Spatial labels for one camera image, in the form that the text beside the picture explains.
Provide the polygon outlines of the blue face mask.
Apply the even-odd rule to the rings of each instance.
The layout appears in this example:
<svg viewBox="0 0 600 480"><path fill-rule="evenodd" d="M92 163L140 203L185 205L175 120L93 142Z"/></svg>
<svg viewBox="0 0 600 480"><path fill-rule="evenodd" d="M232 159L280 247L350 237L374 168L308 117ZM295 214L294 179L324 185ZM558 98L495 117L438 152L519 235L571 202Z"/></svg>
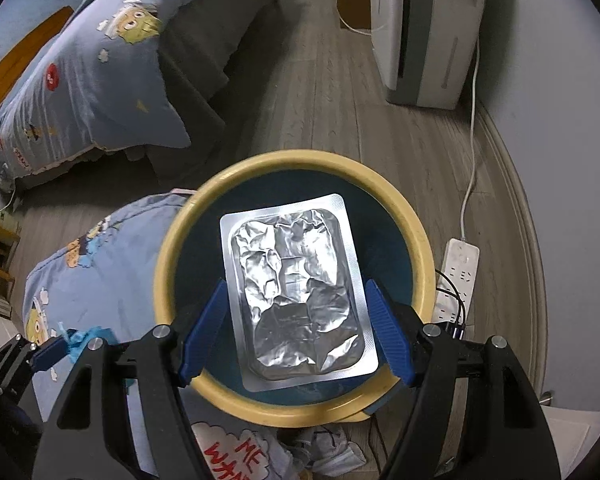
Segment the blue face mask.
<svg viewBox="0 0 600 480"><path fill-rule="evenodd" d="M69 330L64 324L58 323L58 335L64 341L64 346L60 352L60 360L69 358L74 364L80 357L82 351L87 347L88 343L95 338L100 338L106 341L107 344L118 344L116 335L110 328L102 326L93 326L86 330Z"/></svg>

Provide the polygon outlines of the silver foil blister pack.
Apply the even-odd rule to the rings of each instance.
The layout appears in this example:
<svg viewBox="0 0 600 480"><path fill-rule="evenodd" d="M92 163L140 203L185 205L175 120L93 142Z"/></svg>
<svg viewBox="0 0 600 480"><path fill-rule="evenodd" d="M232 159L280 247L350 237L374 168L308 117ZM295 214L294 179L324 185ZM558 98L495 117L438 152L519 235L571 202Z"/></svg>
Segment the silver foil blister pack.
<svg viewBox="0 0 600 480"><path fill-rule="evenodd" d="M246 390L376 372L372 323L340 195L230 212L219 227Z"/></svg>

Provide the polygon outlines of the yellow teal trash bin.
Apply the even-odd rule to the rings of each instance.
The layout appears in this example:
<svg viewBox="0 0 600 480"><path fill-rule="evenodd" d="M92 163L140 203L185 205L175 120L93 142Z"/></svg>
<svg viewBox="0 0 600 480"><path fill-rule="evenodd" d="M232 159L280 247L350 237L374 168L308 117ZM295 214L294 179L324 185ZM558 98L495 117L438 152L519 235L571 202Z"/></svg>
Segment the yellow teal trash bin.
<svg viewBox="0 0 600 480"><path fill-rule="evenodd" d="M277 151L186 200L158 252L155 318L198 314L227 284L223 321L185 388L262 426L362 422L400 388L370 324L368 281L430 320L434 258L412 205L360 162Z"/></svg>

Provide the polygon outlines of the grey blanket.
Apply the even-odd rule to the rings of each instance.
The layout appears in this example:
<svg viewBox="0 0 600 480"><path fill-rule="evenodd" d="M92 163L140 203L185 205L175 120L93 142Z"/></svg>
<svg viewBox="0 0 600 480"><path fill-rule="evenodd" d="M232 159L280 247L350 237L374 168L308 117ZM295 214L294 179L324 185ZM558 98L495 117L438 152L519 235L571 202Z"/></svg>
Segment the grey blanket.
<svg viewBox="0 0 600 480"><path fill-rule="evenodd" d="M292 470L299 479L312 479L314 474L336 478L367 464L363 451L341 425L279 429L277 437L290 453Z"/></svg>

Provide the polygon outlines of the white power strip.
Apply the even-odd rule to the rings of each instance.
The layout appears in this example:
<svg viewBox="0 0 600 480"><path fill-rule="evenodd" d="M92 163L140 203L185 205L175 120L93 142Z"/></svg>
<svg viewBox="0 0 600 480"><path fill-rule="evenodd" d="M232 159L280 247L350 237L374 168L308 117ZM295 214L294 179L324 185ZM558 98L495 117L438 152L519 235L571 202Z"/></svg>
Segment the white power strip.
<svg viewBox="0 0 600 480"><path fill-rule="evenodd" d="M445 246L442 269L437 273L435 323L465 324L477 278L480 249L464 240L451 238Z"/></svg>

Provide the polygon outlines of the wooden bed headboard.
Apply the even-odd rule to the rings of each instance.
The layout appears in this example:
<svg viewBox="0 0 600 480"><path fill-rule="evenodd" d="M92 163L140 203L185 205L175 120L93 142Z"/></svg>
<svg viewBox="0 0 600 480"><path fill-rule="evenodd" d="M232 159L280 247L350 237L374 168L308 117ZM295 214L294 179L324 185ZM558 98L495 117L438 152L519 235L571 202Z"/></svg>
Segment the wooden bed headboard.
<svg viewBox="0 0 600 480"><path fill-rule="evenodd" d="M31 63L38 51L53 38L73 14L71 6L63 6L32 29L0 62L0 104Z"/></svg>

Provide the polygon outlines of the white grey air purifier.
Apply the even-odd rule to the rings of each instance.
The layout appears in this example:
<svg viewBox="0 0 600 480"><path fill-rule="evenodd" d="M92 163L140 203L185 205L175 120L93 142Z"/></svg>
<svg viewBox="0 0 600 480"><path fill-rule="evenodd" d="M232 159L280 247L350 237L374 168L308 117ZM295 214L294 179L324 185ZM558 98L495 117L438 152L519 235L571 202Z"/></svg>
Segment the white grey air purifier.
<svg viewBox="0 0 600 480"><path fill-rule="evenodd" d="M386 100L452 110L474 56L486 0L370 0Z"/></svg>

